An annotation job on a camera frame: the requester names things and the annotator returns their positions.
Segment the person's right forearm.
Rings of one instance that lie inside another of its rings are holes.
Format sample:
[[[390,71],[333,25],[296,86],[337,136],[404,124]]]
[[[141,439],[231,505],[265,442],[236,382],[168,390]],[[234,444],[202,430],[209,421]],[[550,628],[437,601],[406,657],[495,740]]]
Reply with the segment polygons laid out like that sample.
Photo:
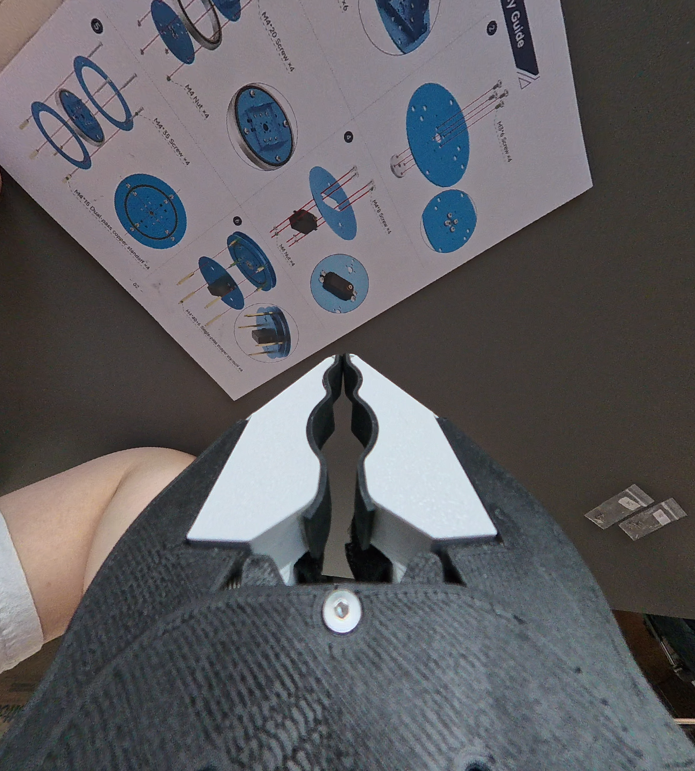
[[[193,460],[129,449],[0,497],[0,673],[66,631],[121,535]]]

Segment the dark desk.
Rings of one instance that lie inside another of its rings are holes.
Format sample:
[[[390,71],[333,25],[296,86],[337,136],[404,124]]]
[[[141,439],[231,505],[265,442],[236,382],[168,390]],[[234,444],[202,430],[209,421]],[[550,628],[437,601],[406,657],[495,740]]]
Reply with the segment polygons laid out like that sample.
[[[695,2],[563,9],[593,188],[238,401],[4,176],[0,494],[197,454],[354,352],[537,496],[614,608],[695,618]],[[633,484],[687,516],[637,541],[585,518]]]

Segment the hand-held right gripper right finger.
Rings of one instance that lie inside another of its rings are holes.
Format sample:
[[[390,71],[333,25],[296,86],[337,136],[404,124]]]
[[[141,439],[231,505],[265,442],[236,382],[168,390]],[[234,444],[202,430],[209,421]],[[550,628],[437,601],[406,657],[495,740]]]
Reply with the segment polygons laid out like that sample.
[[[357,468],[356,534],[401,582],[419,553],[490,543],[497,530],[438,417],[358,356],[345,357]]]

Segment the assembly guide sheet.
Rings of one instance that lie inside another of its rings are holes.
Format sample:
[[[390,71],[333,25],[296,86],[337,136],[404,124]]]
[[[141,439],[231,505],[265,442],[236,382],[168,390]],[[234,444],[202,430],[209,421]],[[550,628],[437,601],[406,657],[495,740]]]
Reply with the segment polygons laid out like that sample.
[[[591,186],[560,2],[64,2],[0,163],[232,398]]]

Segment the small clear screw bag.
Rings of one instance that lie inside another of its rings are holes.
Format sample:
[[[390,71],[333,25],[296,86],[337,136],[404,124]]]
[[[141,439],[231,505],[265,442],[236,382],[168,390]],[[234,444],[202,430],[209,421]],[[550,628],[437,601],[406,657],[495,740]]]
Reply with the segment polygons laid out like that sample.
[[[653,503],[650,495],[633,484],[586,513],[585,518],[599,528],[607,529]]]
[[[658,531],[661,527],[678,521],[685,516],[687,516],[686,511],[675,499],[669,498],[658,504],[649,506],[619,522],[619,528],[623,530],[630,539],[637,541]]]

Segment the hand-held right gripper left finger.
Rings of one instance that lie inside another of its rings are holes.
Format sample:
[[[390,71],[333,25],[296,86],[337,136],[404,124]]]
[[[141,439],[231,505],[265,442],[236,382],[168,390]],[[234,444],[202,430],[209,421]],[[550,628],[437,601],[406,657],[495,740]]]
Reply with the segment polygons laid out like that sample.
[[[187,540],[271,557],[286,584],[305,554],[319,560],[331,498],[321,449],[334,429],[342,357],[330,356],[246,421]]]

